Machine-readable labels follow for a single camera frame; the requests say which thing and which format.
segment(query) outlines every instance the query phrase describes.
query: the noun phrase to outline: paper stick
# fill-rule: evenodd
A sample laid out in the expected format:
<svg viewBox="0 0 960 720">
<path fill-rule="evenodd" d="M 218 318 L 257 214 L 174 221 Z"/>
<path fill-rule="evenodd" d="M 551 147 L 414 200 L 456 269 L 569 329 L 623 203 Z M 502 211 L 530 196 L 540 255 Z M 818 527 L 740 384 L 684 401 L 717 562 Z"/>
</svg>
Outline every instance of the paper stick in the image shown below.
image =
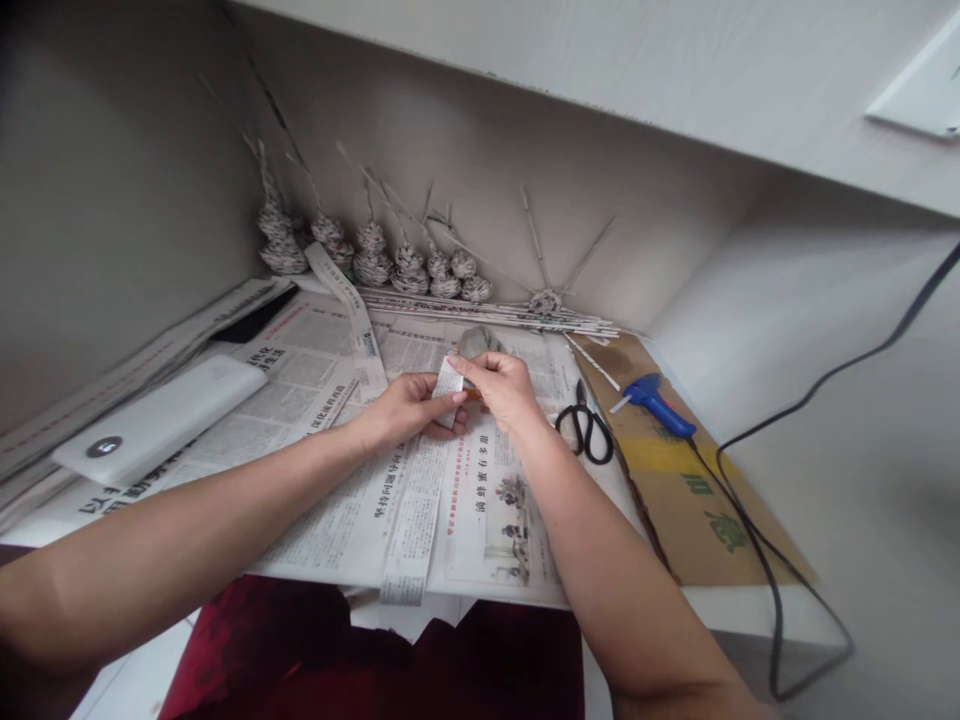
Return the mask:
<svg viewBox="0 0 960 720">
<path fill-rule="evenodd" d="M 590 262 L 590 258 L 593 257 L 593 253 L 597 251 L 597 248 L 600 247 L 600 243 L 603 242 L 604 238 L 607 237 L 607 233 L 613 228 L 616 224 L 617 216 L 614 215 L 607 221 L 607 224 L 603 226 L 603 230 L 600 231 L 600 234 L 597 235 L 597 239 L 593 241 L 593 244 L 590 246 L 590 249 L 587 250 L 586 256 L 583 260 L 580 261 L 580 264 L 577 265 L 577 269 L 573 271 L 573 274 L 570 276 L 570 279 L 567 280 L 567 284 L 563 286 L 561 292 L 569 293 L 570 288 L 573 287 L 573 284 L 577 281 L 577 278 L 580 277 L 580 273 L 583 272 L 583 269 L 587 266 L 587 263 Z"/>
<path fill-rule="evenodd" d="M 423 203 L 423 215 L 420 216 L 420 229 L 423 230 L 423 236 L 427 240 L 431 240 L 432 236 L 427 234 L 427 215 L 430 214 L 430 198 L 433 197 L 433 180 L 430 180 L 430 184 L 427 185 L 427 199 Z"/>
<path fill-rule="evenodd" d="M 245 142 L 247 147 L 250 148 L 250 152 L 253 153 L 253 156 L 259 160 L 260 155 L 257 153 L 257 148 L 253 144 L 253 140 L 251 140 L 246 131 L 240 127 L 240 123 L 237 122 L 237 119 L 227 109 L 227 106 L 224 105 L 223 100 L 220 99 L 220 96 L 213 91 L 213 88 L 210 87 L 210 83 L 207 82 L 207 79 L 203 75 L 197 75 L 197 79 L 200 80 L 200 84 L 207 89 L 208 93 L 210 93 L 210 97 L 212 97 L 216 101 L 217 105 L 220 106 L 220 110 L 222 110 L 223 114 L 227 116 L 227 120 L 230 121 L 230 124 L 233 125 L 238 133 L 240 133 L 240 137 L 243 138 L 243 142 Z"/>
<path fill-rule="evenodd" d="M 373 200 L 370 199 L 370 181 L 363 181 L 363 191 L 367 195 L 367 211 L 370 213 L 370 222 L 374 222 L 375 218 L 373 215 Z"/>
<path fill-rule="evenodd" d="M 290 153 L 286 153 L 286 156 L 287 156 L 287 160 L 292 162 L 294 165 L 296 165 L 298 168 L 300 168 L 307 174 L 307 179 L 310 181 L 310 187 L 313 188 L 313 196 L 317 199 L 317 211 L 323 212 L 323 205 L 320 204 L 320 191 L 317 189 L 317 184 L 313 181 L 313 173 L 310 172 L 310 168 L 308 168 L 306 165 L 301 163 Z"/>
<path fill-rule="evenodd" d="M 383 195 L 383 197 L 385 198 L 384 201 L 383 201 L 384 205 L 386 205 L 388 208 L 390 208 L 390 212 L 392 212 L 392 213 L 393 213 L 393 216 L 397 219 L 397 225 L 400 226 L 400 235 L 403 237 L 403 241 L 404 241 L 405 243 L 409 244 L 409 243 L 410 243 L 410 240 L 407 238 L 407 230 L 406 230 L 406 228 L 403 227 L 403 219 L 400 217 L 399 211 L 393 206 L 393 203 L 391 203 L 390 200 L 387 199 L 387 197 L 388 197 L 388 196 L 387 196 L 387 191 L 386 191 L 386 189 L 383 187 L 383 185 L 384 185 L 383 180 L 381 180 L 378 184 L 380 185 L 380 193 L 381 193 L 381 194 Z"/>
<path fill-rule="evenodd" d="M 516 324 L 522 327 L 568 330 L 576 334 L 598 337 L 617 337 L 619 329 L 608 321 L 582 320 L 579 318 L 545 317 L 531 313 L 497 312 L 495 306 L 475 305 L 461 301 L 437 301 L 427 297 L 412 298 L 383 291 L 362 291 L 364 301 L 371 309 L 403 311 L 406 314 L 444 318 L 486 318 L 489 322 Z"/>
<path fill-rule="evenodd" d="M 520 186 L 520 197 L 523 198 L 523 211 L 527 214 L 527 222 L 530 224 L 530 237 L 533 238 L 533 249 L 537 253 L 537 262 L 540 264 L 540 274 L 543 276 L 543 287 L 551 287 L 550 279 L 547 277 L 547 267 L 543 264 L 543 252 L 540 250 L 540 236 L 537 234 L 537 226 L 533 222 L 533 213 L 530 212 L 530 200 L 527 198 L 527 189 Z"/>
<path fill-rule="evenodd" d="M 370 173 L 370 171 L 367 170 L 367 168 L 365 168 L 363 165 L 361 165 L 360 163 L 354 162 L 353 159 L 350 157 L 350 155 L 347 154 L 347 149 L 339 141 L 337 142 L 337 150 L 340 151 L 340 154 L 343 155 L 344 160 L 346 160 L 348 164 L 353 165 L 360 172 L 360 174 L 363 175 L 364 179 L 367 181 L 369 185 L 373 185 L 377 189 L 377 192 L 379 192 L 381 197 L 383 198 L 383 202 L 389 205 L 390 198 L 387 197 L 387 191 L 384 190 L 382 187 L 380 187 L 380 181 L 377 180 Z M 410 214 L 409 211 L 406 210 L 406 208 L 404 208 L 404 211 L 408 215 Z"/>
<path fill-rule="evenodd" d="M 603 375 L 603 376 L 607 379 L 607 382 L 610 383 L 611 385 L 613 385 L 613 389 L 614 389 L 614 390 L 616 390 L 617 392 L 620 392 L 620 383 L 618 383 L 616 380 L 614 380 L 612 377 L 610 377 L 610 375 L 607 374 L 607 371 L 604 370 L 602 367 L 600 367 L 599 363 L 597 363 L 596 360 L 594 360 L 592 357 L 590 357 L 589 353 L 587 353 L 587 351 L 583 349 L 583 347 L 580 345 L 580 343 L 578 343 L 576 340 L 574 340 L 572 337 L 570 337 L 570 336 L 567 335 L 566 333 L 564 333 L 563 336 L 564 336 L 565 338 L 567 338 L 567 340 L 568 340 L 577 350 L 580 351 L 580 354 L 583 355 L 583 356 L 587 359 L 587 362 L 588 362 L 588 363 L 590 363 L 591 365 L 593 365 L 594 368 L 596 368 L 597 370 L 600 371 L 600 374 Z"/>
<path fill-rule="evenodd" d="M 381 181 L 381 184 L 382 184 L 382 186 L 383 186 L 383 187 L 382 187 L 382 190 L 383 190 L 383 192 L 384 192 L 384 196 L 393 195 L 393 199 L 397 201 L 397 204 L 400 206 L 400 210 L 404 213 L 404 215 L 406 215 L 408 218 L 410 218 L 411 220 L 413 220 L 413 222 L 415 222 L 415 223 L 417 224 L 417 227 L 420 228 L 420 232 L 423 233 L 423 237 L 424 237 L 424 239 L 427 241 L 427 244 L 429 245 L 431 242 L 436 243 L 436 238 L 433 236 L 433 233 L 430 231 L 430 229 L 429 229 L 426 225 L 423 224 L 423 221 L 422 221 L 422 220 L 418 219 L 418 218 L 416 217 L 416 215 L 414 215 L 412 212 L 410 212 L 410 208 L 408 208 L 408 207 L 406 206 L 406 203 L 403 202 L 403 198 L 401 198 L 401 197 L 400 197 L 400 194 L 399 194 L 396 190 L 393 189 L 393 187 L 390 185 L 390 183 L 388 183 L 388 182 L 386 182 L 386 181 Z M 428 203 L 428 205 L 427 205 L 426 208 L 424 208 L 424 211 L 423 211 L 424 214 L 430 212 L 429 202 L 430 202 L 430 195 L 431 195 L 432 192 L 433 192 L 433 181 L 431 180 L 431 181 L 430 181 L 430 186 L 427 188 L 427 203 Z"/>
<path fill-rule="evenodd" d="M 435 223 L 439 224 L 440 227 L 441 227 L 441 232 L 442 232 L 442 233 L 450 240 L 450 242 L 452 242 L 454 245 L 457 245 L 458 247 L 463 248 L 463 249 L 466 250 L 468 253 L 470 253 L 471 255 L 473 255 L 473 256 L 474 256 L 477 260 L 479 260 L 480 262 L 486 263 L 486 264 L 489 265 L 493 270 L 496 270 L 498 273 L 500 273 L 500 274 L 503 275 L 504 277 L 507 277 L 507 278 L 513 280 L 517 285 L 519 285 L 520 287 L 522 287 L 524 290 L 526 290 L 526 291 L 527 291 L 528 293 L 530 293 L 531 295 L 536 292 L 536 290 L 530 288 L 530 287 L 527 286 L 525 283 L 523 283 L 522 281 L 518 280 L 517 278 L 515 278 L 515 277 L 514 277 L 513 275 L 511 275 L 510 273 L 508 273 L 506 270 L 501 270 L 500 268 L 498 268 L 496 265 L 494 265 L 494 264 L 493 264 L 492 262 L 490 262 L 489 260 L 486 260 L 486 259 L 484 259 L 483 257 L 481 257 L 480 255 L 478 255 L 476 250 L 472 250 L 471 248 L 467 247 L 466 244 L 459 238 L 459 233 L 457 233 L 456 228 L 454 228 L 452 225 L 449 225 L 448 222 L 447 222 L 447 220 L 446 220 L 445 218 L 440 218 L 439 216 L 436 216 L 436 215 L 428 215 L 428 216 L 427 216 L 427 220 L 429 220 L 430 222 L 435 222 Z"/>
<path fill-rule="evenodd" d="M 534 323 L 534 322 L 521 322 L 516 320 L 506 320 L 501 318 L 489 318 L 485 315 L 470 315 L 470 316 L 456 316 L 451 317 L 450 313 L 445 313 L 438 310 L 416 310 L 416 309 L 402 309 L 395 307 L 377 307 L 376 305 L 371 305 L 370 309 L 374 312 L 385 312 L 392 313 L 394 315 L 413 315 L 417 317 L 427 317 L 427 318 L 436 318 L 438 320 L 469 320 L 470 322 L 485 323 L 488 325 L 504 325 L 507 327 L 519 327 L 525 328 L 528 330 L 548 330 L 548 331 L 567 331 L 577 335 L 593 335 L 595 337 L 609 337 L 611 339 L 619 337 L 616 333 L 598 333 L 595 331 L 586 331 L 582 329 L 574 329 L 564 325 L 553 325 L 550 323 Z"/>
<path fill-rule="evenodd" d="M 384 301 L 418 303 L 421 305 L 433 305 L 433 306 L 444 307 L 444 308 L 459 307 L 466 310 L 470 310 L 471 312 L 478 312 L 478 311 L 496 312 L 499 310 L 502 312 L 510 313 L 512 315 L 525 316 L 530 319 L 537 319 L 537 318 L 544 318 L 544 317 L 562 319 L 563 317 L 567 317 L 571 319 L 576 319 L 578 321 L 588 322 L 590 325 L 606 325 L 606 326 L 613 327 L 613 323 L 610 322 L 609 320 L 604 320 L 603 318 L 597 317 L 595 315 L 582 315 L 580 313 L 576 313 L 570 310 L 564 311 L 562 313 L 555 312 L 555 313 L 550 313 L 548 315 L 540 315 L 540 314 L 529 312 L 528 310 L 525 309 L 526 306 L 521 306 L 523 309 L 518 309 L 508 305 L 477 304 L 477 303 L 467 302 L 466 300 L 445 300 L 445 299 L 434 298 L 426 295 L 417 296 L 416 298 L 414 298 L 410 295 L 405 295 L 403 293 L 398 293 L 392 290 L 384 290 L 382 288 L 364 287 L 364 288 L 361 288 L 360 292 L 365 297 L 368 297 L 373 300 L 382 299 Z"/>
</svg>

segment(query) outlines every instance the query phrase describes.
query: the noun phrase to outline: left hand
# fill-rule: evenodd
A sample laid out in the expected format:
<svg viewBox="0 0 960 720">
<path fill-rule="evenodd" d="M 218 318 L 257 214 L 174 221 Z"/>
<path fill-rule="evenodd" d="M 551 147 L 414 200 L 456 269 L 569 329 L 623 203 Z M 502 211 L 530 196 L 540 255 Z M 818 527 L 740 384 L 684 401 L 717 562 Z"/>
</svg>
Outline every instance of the left hand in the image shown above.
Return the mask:
<svg viewBox="0 0 960 720">
<path fill-rule="evenodd" d="M 450 440 L 467 431 L 467 411 L 463 402 L 467 393 L 460 391 L 430 397 L 437 385 L 436 373 L 405 373 L 371 403 L 351 424 L 362 433 L 371 451 L 392 450 L 419 432 L 438 440 Z M 433 420 L 457 408 L 453 430 Z"/>
</svg>

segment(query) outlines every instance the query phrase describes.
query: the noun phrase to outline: blue glue gun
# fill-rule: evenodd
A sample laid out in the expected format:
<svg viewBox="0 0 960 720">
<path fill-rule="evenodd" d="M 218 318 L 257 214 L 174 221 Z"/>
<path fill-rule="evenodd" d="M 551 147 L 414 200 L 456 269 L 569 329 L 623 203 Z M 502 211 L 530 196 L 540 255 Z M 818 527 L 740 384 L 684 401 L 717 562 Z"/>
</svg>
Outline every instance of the blue glue gun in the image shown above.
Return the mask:
<svg viewBox="0 0 960 720">
<path fill-rule="evenodd" d="M 688 423 L 660 397 L 661 378 L 657 373 L 644 375 L 639 380 L 630 383 L 623 391 L 623 400 L 610 409 L 610 413 L 617 412 L 628 402 L 631 405 L 641 405 L 653 413 L 653 416 L 663 423 L 663 426 L 679 438 L 693 437 L 697 426 Z"/>
</svg>

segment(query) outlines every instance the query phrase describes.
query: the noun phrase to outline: scissors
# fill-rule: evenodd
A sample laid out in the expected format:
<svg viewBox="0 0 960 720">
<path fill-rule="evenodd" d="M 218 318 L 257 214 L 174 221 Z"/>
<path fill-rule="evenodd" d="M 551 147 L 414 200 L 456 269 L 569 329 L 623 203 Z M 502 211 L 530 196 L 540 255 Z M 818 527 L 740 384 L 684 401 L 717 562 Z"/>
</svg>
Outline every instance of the scissors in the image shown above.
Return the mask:
<svg viewBox="0 0 960 720">
<path fill-rule="evenodd" d="M 584 434 L 580 427 L 580 413 L 583 413 L 587 416 L 586 434 Z M 611 437 L 607 426 L 603 424 L 603 420 L 600 419 L 600 416 L 587 407 L 587 390 L 583 385 L 583 380 L 577 381 L 577 404 L 564 408 L 563 412 L 557 416 L 557 421 L 554 423 L 554 427 L 557 429 L 557 432 L 560 432 L 560 424 L 567 415 L 573 415 L 573 429 L 577 433 L 577 446 L 573 448 L 573 454 L 580 455 L 581 453 L 585 452 L 587 459 L 594 465 L 606 465 L 608 462 L 610 462 L 610 460 L 613 458 L 613 438 Z M 594 456 L 593 451 L 590 449 L 590 441 L 593 438 L 594 425 L 599 426 L 604 440 L 607 441 L 607 452 L 604 453 L 604 456 L 599 459 Z"/>
</svg>

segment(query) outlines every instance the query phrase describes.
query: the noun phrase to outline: red cloth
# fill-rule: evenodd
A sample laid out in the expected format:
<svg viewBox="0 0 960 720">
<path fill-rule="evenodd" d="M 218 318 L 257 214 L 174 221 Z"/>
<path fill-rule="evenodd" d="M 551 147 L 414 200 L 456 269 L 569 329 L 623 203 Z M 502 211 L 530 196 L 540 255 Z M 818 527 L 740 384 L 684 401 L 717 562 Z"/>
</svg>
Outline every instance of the red cloth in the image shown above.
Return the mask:
<svg viewBox="0 0 960 720">
<path fill-rule="evenodd" d="M 477 602 L 416 644 L 350 626 L 335 587 L 244 576 L 203 607 L 172 718 L 583 718 L 572 613 Z"/>
</svg>

